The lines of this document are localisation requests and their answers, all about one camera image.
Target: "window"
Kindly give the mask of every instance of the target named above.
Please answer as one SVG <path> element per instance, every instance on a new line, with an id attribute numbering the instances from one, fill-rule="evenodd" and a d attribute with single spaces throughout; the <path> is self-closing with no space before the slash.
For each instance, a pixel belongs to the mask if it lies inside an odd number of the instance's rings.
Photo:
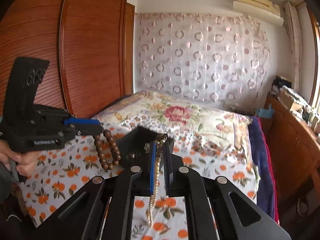
<path id="1" fill-rule="evenodd" d="M 313 13 L 310 11 L 308 8 L 308 13 L 310 16 L 311 20 L 311 26 L 313 30 L 313 37 L 315 39 L 315 50 L 316 50 L 316 58 L 315 58 L 315 75 L 314 75 L 314 80 L 313 80 L 313 87 L 312 87 L 312 92 L 311 92 L 311 97 L 310 97 L 310 102 L 309 104 L 315 108 L 318 109 L 318 112 L 320 112 L 320 27 L 319 23 L 316 20 L 315 16 Z"/>

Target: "blue cloth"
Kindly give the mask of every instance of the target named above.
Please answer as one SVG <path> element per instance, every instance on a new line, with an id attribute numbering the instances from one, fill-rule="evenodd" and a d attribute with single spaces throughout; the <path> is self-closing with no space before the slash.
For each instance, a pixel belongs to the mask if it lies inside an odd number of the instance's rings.
<path id="1" fill-rule="evenodd" d="M 261 177 L 257 192 L 257 205 L 272 219 L 275 219 L 275 194 L 268 164 L 268 153 L 263 140 L 259 119 L 251 116 L 252 124 L 248 126 L 252 160 L 258 166 Z"/>

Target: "sheer curtain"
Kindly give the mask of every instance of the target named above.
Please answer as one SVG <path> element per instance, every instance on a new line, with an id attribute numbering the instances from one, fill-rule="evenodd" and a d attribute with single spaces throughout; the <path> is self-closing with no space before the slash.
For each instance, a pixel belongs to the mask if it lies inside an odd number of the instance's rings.
<path id="1" fill-rule="evenodd" d="M 284 4 L 284 11 L 288 20 L 288 33 L 291 40 L 292 56 L 294 64 L 293 89 L 300 92 L 300 60 L 302 52 L 300 22 L 295 6 L 289 1 Z"/>

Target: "human hand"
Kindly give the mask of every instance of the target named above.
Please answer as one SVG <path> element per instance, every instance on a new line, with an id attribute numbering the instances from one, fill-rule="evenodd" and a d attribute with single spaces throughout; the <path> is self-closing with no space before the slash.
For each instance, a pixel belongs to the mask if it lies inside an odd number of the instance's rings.
<path id="1" fill-rule="evenodd" d="M 27 152 L 25 154 L 13 152 L 6 141 L 0 140 L 0 162 L 4 164 L 7 170 L 11 171 L 9 158 L 15 160 L 17 172 L 22 176 L 28 177 L 36 168 L 39 152 Z"/>

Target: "wooden furniture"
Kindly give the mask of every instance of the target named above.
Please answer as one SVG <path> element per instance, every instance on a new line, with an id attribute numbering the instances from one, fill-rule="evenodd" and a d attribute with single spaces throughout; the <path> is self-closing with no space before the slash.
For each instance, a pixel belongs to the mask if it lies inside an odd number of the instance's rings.
<path id="1" fill-rule="evenodd" d="M 124 18 L 124 94 L 133 94 L 133 23 L 134 6 L 125 4 Z"/>
<path id="2" fill-rule="evenodd" d="M 279 205 L 294 195 L 311 176 L 320 200 L 320 145 L 304 121 L 298 121 L 282 104 L 268 95 L 265 108 L 276 110 L 272 125 L 264 129 L 270 150 Z"/>
<path id="3" fill-rule="evenodd" d="M 130 15 L 126 0 L 14 0 L 0 22 L 0 114 L 19 56 L 50 60 L 35 103 L 90 117 L 130 94 Z"/>

